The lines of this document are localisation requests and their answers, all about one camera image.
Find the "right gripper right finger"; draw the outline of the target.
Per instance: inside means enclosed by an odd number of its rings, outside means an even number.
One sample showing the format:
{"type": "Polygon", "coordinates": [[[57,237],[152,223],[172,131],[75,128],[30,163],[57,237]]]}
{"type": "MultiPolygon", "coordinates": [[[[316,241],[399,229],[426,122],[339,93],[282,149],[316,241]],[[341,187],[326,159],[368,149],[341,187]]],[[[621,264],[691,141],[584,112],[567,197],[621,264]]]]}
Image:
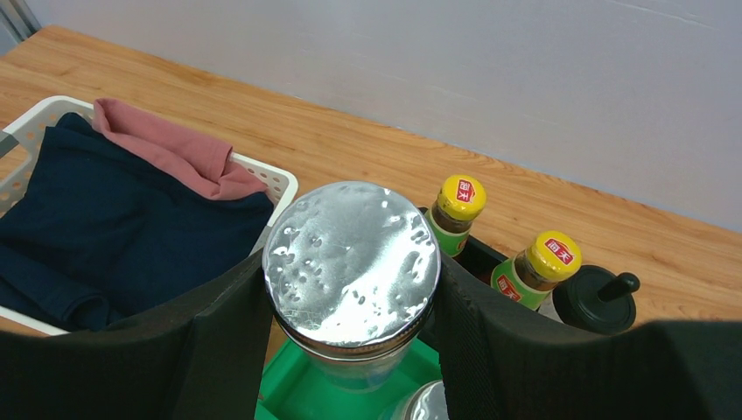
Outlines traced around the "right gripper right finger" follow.
{"type": "Polygon", "coordinates": [[[557,323],[445,258],[435,334],[452,419],[738,419],[741,325],[557,323]]]}

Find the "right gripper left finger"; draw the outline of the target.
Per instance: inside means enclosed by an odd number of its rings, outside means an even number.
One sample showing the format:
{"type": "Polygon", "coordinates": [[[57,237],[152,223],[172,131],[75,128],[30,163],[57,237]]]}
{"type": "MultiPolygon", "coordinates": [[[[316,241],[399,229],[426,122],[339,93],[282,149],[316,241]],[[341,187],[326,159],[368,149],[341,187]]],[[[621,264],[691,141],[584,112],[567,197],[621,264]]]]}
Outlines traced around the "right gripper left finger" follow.
{"type": "Polygon", "coordinates": [[[99,332],[1,335],[4,419],[250,419],[271,309],[252,255],[99,332]]]}

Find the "silver lid jar back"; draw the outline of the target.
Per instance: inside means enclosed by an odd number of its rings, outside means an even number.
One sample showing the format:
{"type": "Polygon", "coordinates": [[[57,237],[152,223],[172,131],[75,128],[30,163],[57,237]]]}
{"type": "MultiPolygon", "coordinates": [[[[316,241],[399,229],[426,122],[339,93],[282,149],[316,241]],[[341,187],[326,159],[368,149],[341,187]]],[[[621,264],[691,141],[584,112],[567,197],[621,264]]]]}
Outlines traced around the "silver lid jar back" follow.
{"type": "Polygon", "coordinates": [[[379,420],[448,420],[445,385],[442,380],[424,384],[385,409],[379,420]]]}

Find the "silver lid jar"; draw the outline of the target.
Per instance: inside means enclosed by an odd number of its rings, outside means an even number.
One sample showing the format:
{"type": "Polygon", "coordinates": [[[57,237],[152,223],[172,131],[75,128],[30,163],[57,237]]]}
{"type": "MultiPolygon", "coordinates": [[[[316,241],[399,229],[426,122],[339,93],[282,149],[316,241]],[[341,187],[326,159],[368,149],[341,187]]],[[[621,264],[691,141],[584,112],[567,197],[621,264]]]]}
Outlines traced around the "silver lid jar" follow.
{"type": "Polygon", "coordinates": [[[441,252],[423,213],[362,181],[323,185],[276,220],[262,250],[276,322],[334,385],[378,389],[431,314],[441,252]]]}
{"type": "Polygon", "coordinates": [[[445,385],[442,380],[424,384],[385,409],[379,420],[448,420],[445,385]]]}

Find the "yellow cap sauce bottle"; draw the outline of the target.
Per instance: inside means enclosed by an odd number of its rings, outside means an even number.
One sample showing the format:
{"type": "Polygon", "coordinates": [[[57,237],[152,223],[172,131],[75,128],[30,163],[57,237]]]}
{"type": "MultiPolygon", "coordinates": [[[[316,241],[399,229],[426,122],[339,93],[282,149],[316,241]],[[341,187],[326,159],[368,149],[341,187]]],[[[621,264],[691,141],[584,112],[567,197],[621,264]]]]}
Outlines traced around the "yellow cap sauce bottle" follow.
{"type": "Polygon", "coordinates": [[[544,231],[520,253],[497,265],[490,286],[516,303],[537,310],[551,292],[575,275],[582,250],[567,234],[544,231]]]}
{"type": "Polygon", "coordinates": [[[487,192],[476,178],[455,174],[444,181],[425,212],[443,254],[456,258],[464,250],[473,223],[486,204],[487,192]]]}

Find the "black cap shaker back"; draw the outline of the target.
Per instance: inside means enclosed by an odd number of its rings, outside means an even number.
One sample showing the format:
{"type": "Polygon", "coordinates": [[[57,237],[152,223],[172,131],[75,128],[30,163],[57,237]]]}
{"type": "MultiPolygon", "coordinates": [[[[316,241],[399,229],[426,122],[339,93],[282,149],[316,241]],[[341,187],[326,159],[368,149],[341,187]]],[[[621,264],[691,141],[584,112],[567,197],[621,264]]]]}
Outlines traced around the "black cap shaker back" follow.
{"type": "Polygon", "coordinates": [[[614,335],[634,325],[634,293],[640,287],[640,279],[631,272],[614,274],[596,265],[584,265],[561,282],[537,312],[584,331],[614,335]]]}

